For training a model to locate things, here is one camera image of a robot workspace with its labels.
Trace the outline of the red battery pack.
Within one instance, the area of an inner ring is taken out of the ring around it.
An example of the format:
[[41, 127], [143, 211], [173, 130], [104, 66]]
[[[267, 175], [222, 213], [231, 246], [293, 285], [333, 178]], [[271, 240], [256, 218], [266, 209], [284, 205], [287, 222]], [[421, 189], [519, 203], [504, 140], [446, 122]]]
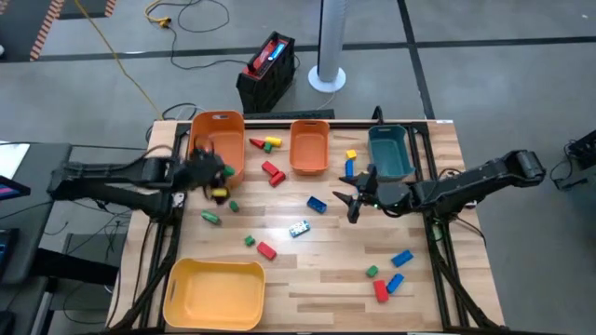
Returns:
[[261, 79], [270, 70], [280, 68], [288, 59], [289, 41], [268, 39], [249, 61], [242, 73], [256, 79]]

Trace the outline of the small orange plastic bin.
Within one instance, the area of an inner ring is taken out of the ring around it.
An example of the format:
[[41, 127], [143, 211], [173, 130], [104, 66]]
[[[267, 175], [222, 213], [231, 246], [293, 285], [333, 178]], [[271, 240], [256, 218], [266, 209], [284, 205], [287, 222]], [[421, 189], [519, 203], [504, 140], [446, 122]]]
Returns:
[[315, 176], [329, 166], [330, 125], [324, 120], [295, 120], [291, 124], [290, 165], [295, 174]]

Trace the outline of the monitor screen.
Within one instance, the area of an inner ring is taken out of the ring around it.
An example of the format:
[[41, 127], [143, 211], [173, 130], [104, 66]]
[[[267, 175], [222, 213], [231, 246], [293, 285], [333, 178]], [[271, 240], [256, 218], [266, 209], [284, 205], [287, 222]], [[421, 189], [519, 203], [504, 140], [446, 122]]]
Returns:
[[30, 193], [29, 187], [0, 175], [0, 201], [28, 196]]

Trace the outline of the large orange plastic bin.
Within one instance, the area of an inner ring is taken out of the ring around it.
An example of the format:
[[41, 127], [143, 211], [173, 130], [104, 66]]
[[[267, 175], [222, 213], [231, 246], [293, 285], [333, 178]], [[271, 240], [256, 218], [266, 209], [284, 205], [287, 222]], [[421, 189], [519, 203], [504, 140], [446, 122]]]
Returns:
[[226, 186], [237, 188], [244, 179], [245, 124], [237, 111], [211, 111], [198, 114], [192, 121], [187, 155], [197, 147], [214, 149], [235, 174]]

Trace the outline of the grey tower fan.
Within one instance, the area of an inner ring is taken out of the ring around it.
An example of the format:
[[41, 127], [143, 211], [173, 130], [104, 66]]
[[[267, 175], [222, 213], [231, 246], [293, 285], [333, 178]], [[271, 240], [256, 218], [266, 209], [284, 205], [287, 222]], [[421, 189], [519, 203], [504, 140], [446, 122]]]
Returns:
[[308, 72], [310, 86], [318, 92], [334, 93], [346, 81], [340, 67], [344, 45], [347, 0], [321, 0], [317, 65]]

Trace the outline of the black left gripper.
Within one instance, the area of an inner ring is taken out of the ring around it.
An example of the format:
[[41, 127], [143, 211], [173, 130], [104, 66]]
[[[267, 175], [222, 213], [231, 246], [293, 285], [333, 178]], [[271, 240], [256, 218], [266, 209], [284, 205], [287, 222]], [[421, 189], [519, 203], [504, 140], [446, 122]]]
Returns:
[[[183, 185], [187, 189], [207, 187], [211, 189], [227, 188], [227, 177], [224, 175], [226, 164], [215, 152], [195, 149], [183, 162]], [[212, 200], [218, 205], [228, 201], [228, 196], [214, 196]]]

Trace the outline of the black side desk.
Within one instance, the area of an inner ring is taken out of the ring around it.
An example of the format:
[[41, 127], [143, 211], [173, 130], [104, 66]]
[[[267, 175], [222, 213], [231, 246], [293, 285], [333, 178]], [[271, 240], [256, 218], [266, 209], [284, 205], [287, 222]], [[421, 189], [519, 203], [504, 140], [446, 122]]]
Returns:
[[17, 231], [0, 284], [19, 284], [28, 277], [53, 206], [47, 193], [51, 172], [70, 158], [71, 151], [66, 143], [32, 144], [16, 169], [12, 180], [31, 193], [0, 201], [0, 229]]

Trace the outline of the black equipment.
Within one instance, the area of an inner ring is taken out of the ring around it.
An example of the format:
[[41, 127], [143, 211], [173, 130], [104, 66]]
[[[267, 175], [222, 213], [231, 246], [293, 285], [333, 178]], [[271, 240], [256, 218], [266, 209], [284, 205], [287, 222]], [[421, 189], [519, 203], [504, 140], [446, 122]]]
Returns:
[[[596, 129], [579, 140], [569, 141], [563, 147], [563, 153], [565, 158], [549, 174], [555, 187], [559, 191], [568, 191], [577, 185], [596, 186]], [[564, 163], [569, 167], [567, 175], [554, 178], [554, 171]]]

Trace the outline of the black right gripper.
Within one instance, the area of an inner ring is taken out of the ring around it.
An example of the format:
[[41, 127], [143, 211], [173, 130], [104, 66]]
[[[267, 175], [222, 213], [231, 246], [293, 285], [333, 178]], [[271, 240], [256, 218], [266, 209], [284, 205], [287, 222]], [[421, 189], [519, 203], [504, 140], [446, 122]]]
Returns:
[[411, 195], [409, 186], [401, 181], [391, 181], [377, 173], [376, 166], [370, 164], [365, 172], [355, 176], [344, 176], [340, 181], [355, 186], [357, 195], [333, 191], [339, 200], [348, 206], [347, 218], [356, 223], [362, 206], [371, 206], [383, 210], [389, 217], [398, 217], [401, 210], [408, 207]]

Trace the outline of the teal plastic bin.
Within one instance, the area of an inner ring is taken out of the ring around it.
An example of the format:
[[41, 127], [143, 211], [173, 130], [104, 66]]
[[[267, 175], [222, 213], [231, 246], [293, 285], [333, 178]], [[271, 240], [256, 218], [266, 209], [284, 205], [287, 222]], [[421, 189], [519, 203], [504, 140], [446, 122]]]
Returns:
[[399, 125], [369, 129], [369, 157], [379, 176], [401, 180], [415, 172], [406, 148], [406, 135], [407, 130]]

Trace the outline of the dark hazard-striped mat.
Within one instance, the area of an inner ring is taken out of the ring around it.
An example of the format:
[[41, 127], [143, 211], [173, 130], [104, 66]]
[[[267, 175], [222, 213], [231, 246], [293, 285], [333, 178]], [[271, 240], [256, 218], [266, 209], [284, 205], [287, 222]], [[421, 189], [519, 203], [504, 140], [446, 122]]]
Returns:
[[64, 0], [0, 0], [0, 62], [36, 61]]
[[[78, 0], [80, 5], [93, 19], [111, 17], [115, 10], [116, 1], [117, 0]], [[84, 18], [85, 15], [78, 8], [75, 0], [64, 0], [59, 15], [60, 20], [79, 20]]]

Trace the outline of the yellow plastic bin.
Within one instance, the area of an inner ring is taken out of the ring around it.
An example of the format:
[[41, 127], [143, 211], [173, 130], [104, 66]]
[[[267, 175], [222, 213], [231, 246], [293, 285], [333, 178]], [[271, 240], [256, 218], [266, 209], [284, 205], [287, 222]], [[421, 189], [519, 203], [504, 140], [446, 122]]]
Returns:
[[174, 328], [251, 330], [262, 318], [264, 292], [256, 261], [181, 259], [169, 273], [162, 314]]

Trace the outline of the white sheet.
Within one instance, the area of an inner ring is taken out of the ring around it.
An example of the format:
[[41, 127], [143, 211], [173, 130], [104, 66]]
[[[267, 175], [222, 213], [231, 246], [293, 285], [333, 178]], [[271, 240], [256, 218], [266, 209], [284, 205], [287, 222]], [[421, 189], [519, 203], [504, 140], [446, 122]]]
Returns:
[[0, 141], [0, 176], [12, 179], [29, 148], [28, 143]]

